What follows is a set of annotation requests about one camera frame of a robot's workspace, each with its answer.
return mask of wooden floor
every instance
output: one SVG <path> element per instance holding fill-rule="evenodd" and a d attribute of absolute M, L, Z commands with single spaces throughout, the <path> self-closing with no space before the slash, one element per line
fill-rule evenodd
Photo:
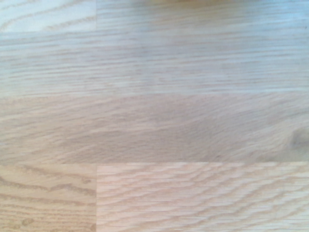
<path fill-rule="evenodd" d="M 0 231 L 309 230 L 309 0 L 0 0 Z"/>

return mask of laminate flooring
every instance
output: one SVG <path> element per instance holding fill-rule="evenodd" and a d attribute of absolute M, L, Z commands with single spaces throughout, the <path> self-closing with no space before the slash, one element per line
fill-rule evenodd
<path fill-rule="evenodd" d="M 0 230 L 308 231 L 308 0 L 0 0 Z"/>

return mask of light wood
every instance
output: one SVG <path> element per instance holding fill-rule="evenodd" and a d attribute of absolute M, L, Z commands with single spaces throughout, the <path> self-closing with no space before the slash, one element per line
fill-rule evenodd
<path fill-rule="evenodd" d="M 0 0 L 0 231 L 308 231 L 308 12 Z"/>
<path fill-rule="evenodd" d="M 96 165 L 0 166 L 2 232 L 96 230 Z"/>
<path fill-rule="evenodd" d="M 0 163 L 309 160 L 309 94 L 0 101 Z"/>
<path fill-rule="evenodd" d="M 0 33 L 96 29 L 96 0 L 0 0 Z"/>
<path fill-rule="evenodd" d="M 97 30 L 3 33 L 0 96 L 308 91 L 309 1 L 98 0 Z"/>
<path fill-rule="evenodd" d="M 98 232 L 308 231 L 309 164 L 98 166 Z"/>

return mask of light brown wood plank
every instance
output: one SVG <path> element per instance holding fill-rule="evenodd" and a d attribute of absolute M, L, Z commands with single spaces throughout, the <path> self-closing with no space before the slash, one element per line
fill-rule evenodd
<path fill-rule="evenodd" d="M 308 161 L 309 94 L 0 100 L 0 162 Z"/>
<path fill-rule="evenodd" d="M 0 33 L 96 29 L 96 0 L 0 0 Z"/>
<path fill-rule="evenodd" d="M 98 166 L 98 232 L 307 231 L 309 164 Z"/>
<path fill-rule="evenodd" d="M 96 230 L 94 164 L 0 166 L 0 230 Z"/>
<path fill-rule="evenodd" d="M 98 30 L 0 37 L 0 96 L 307 91 L 308 1 L 98 0 Z"/>

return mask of wood knot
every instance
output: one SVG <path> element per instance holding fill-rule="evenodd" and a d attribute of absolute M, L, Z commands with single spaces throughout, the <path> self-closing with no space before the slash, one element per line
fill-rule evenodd
<path fill-rule="evenodd" d="M 295 130 L 293 133 L 291 146 L 295 149 L 309 147 L 309 128 Z"/>
<path fill-rule="evenodd" d="M 96 224 L 92 224 L 92 226 L 90 227 L 91 231 L 96 231 L 97 230 L 97 225 Z"/>
<path fill-rule="evenodd" d="M 33 220 L 32 218 L 26 218 L 26 219 L 24 219 L 24 220 L 22 221 L 21 224 L 23 224 L 24 226 L 27 226 L 27 225 L 29 225 L 29 224 L 31 224 L 31 223 L 33 223 L 33 222 L 34 222 L 34 220 Z"/>

